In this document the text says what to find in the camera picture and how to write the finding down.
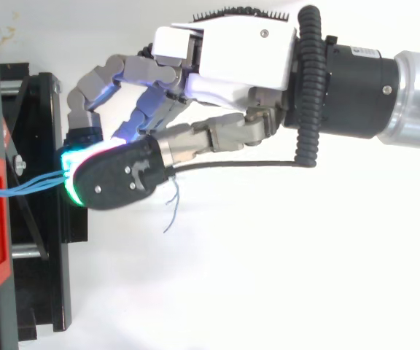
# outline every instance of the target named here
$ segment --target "black cylindrical joint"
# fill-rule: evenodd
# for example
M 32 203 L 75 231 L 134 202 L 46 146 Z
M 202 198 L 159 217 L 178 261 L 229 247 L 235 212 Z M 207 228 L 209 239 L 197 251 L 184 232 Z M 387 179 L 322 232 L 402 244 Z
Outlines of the black cylindrical joint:
M 371 139 L 385 129 L 400 82 L 396 62 L 376 50 L 330 44 L 327 71 L 321 132 Z M 298 96 L 296 88 L 296 106 Z M 297 127 L 297 120 L 296 112 L 289 114 L 285 126 Z

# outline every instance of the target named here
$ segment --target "silver metal cylinder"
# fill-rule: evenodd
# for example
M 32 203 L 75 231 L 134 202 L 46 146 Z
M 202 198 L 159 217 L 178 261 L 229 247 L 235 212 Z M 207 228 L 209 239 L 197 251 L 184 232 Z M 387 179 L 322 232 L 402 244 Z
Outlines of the silver metal cylinder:
M 12 246 L 12 259 L 28 259 L 40 257 L 40 251 L 35 243 L 14 244 Z
M 0 82 L 2 96 L 14 96 L 19 93 L 22 80 L 3 80 Z
M 385 144 L 420 148 L 420 53 L 403 51 L 394 59 L 400 89 L 389 124 L 378 138 Z

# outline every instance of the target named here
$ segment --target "robotic arm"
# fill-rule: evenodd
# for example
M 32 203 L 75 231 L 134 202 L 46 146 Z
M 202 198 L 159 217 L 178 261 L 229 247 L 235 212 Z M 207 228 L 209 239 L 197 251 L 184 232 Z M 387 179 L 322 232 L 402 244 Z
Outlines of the robotic arm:
M 71 199 L 114 209 L 151 195 L 175 173 L 212 166 L 316 165 L 319 133 L 420 148 L 420 53 L 394 59 L 322 39 L 319 10 L 304 7 L 299 37 L 283 14 L 232 8 L 161 27 L 136 56 L 114 55 L 68 96 L 69 132 L 61 155 Z M 129 121 L 103 141 L 104 104 L 128 82 L 147 86 Z M 235 112 L 167 128 L 191 103 Z M 297 128 L 286 162 L 174 166 L 204 152 L 257 146 L 279 126 Z

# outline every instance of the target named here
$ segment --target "black cable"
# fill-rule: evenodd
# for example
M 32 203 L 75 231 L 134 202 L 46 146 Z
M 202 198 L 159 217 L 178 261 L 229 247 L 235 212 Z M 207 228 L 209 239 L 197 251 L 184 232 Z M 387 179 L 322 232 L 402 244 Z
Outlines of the black cable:
M 281 160 L 247 160 L 247 161 L 226 161 L 226 162 L 206 162 L 189 164 L 167 169 L 168 176 L 173 176 L 184 171 L 208 169 L 208 168 L 246 168 L 246 167 L 266 167 L 266 166 L 292 166 L 302 167 L 296 162 Z
M 327 89 L 327 59 L 319 9 L 306 6 L 301 9 L 297 18 L 300 29 L 302 90 L 295 161 L 313 168 L 319 151 L 320 122 Z

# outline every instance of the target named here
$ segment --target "metal rod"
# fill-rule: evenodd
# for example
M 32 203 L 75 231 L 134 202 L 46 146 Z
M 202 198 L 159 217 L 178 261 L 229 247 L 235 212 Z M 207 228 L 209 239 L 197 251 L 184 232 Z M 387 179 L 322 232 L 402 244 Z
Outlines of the metal rod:
M 0 83 L 2 96 L 15 96 L 19 93 L 22 80 L 3 80 Z
M 30 257 L 40 257 L 40 251 L 35 243 L 12 245 L 12 259 L 28 259 Z

